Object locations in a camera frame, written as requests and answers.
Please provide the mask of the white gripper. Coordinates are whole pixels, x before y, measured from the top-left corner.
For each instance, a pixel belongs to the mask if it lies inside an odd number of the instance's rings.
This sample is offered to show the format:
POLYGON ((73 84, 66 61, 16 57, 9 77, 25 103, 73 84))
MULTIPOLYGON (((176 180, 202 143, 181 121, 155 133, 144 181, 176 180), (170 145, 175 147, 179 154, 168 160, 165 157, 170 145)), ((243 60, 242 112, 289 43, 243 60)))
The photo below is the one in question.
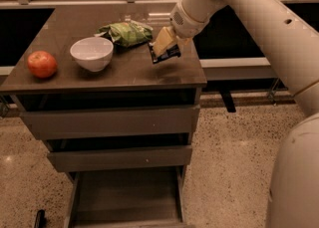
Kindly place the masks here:
POLYGON ((169 18, 171 26, 163 27, 153 43, 153 51, 157 57, 176 43, 179 46, 186 46, 192 41, 192 37, 200 33, 206 25, 206 23, 191 19, 184 11, 180 1, 173 7, 169 18))

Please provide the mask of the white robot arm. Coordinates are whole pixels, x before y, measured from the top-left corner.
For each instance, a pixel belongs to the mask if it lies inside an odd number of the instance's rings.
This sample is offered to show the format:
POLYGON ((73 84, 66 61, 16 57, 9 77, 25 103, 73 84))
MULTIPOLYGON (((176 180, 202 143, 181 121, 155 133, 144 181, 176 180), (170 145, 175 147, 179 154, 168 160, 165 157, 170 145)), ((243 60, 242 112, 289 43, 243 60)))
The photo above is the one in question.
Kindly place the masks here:
POLYGON ((278 0, 179 0, 152 43, 156 57, 230 6, 306 115, 272 171, 266 228, 319 228, 319 34, 278 0))

